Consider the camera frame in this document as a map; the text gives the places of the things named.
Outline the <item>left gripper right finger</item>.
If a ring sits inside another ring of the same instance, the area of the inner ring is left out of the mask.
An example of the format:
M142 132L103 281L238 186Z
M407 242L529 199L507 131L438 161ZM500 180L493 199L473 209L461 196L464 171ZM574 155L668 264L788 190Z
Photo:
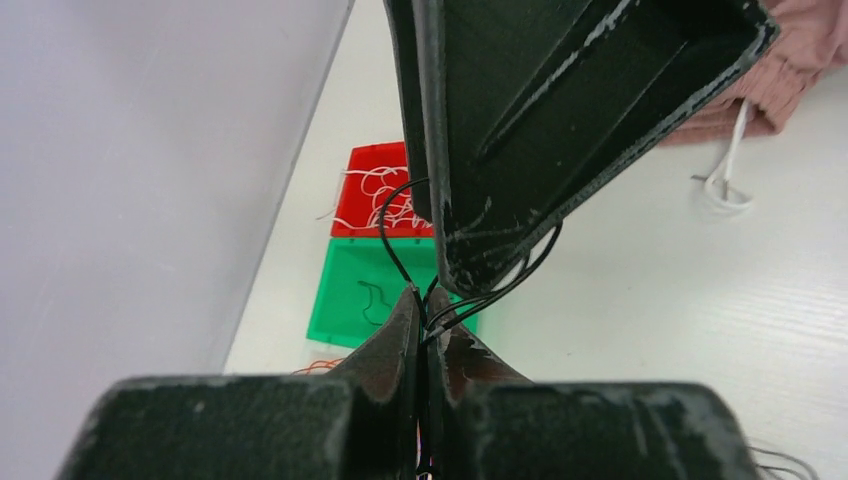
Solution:
M439 479L754 479L723 399L681 382L534 382L448 311L426 349L423 441Z

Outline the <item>pink cloth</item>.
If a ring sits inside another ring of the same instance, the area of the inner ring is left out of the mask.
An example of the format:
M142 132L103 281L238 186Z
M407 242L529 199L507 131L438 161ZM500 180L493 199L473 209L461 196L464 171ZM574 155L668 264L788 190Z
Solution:
M744 135L777 135L802 97L847 65L845 1L773 0L762 5L780 27L777 40L746 74L664 139L663 146L731 137L744 102Z

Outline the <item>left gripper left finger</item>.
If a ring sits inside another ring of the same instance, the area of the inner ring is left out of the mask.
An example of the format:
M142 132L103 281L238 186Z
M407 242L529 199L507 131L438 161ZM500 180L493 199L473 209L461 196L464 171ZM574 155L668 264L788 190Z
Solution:
M136 377L96 402L62 479L412 479L421 305L318 375Z

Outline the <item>green plastic bin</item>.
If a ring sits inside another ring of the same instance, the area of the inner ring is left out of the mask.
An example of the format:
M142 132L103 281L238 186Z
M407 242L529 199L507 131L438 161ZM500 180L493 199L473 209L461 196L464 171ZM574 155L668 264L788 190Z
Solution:
M407 283L378 238L332 238L306 338L358 348L388 319Z

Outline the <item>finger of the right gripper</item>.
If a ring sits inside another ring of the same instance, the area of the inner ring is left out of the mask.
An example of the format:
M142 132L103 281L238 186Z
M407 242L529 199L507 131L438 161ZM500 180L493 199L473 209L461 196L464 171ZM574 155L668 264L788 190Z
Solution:
M495 288L560 221L748 71L759 1L428 1L436 262Z
M433 112L435 97L431 81L438 53L438 21L428 1L385 0L392 37L403 135L414 212L434 221L436 183Z

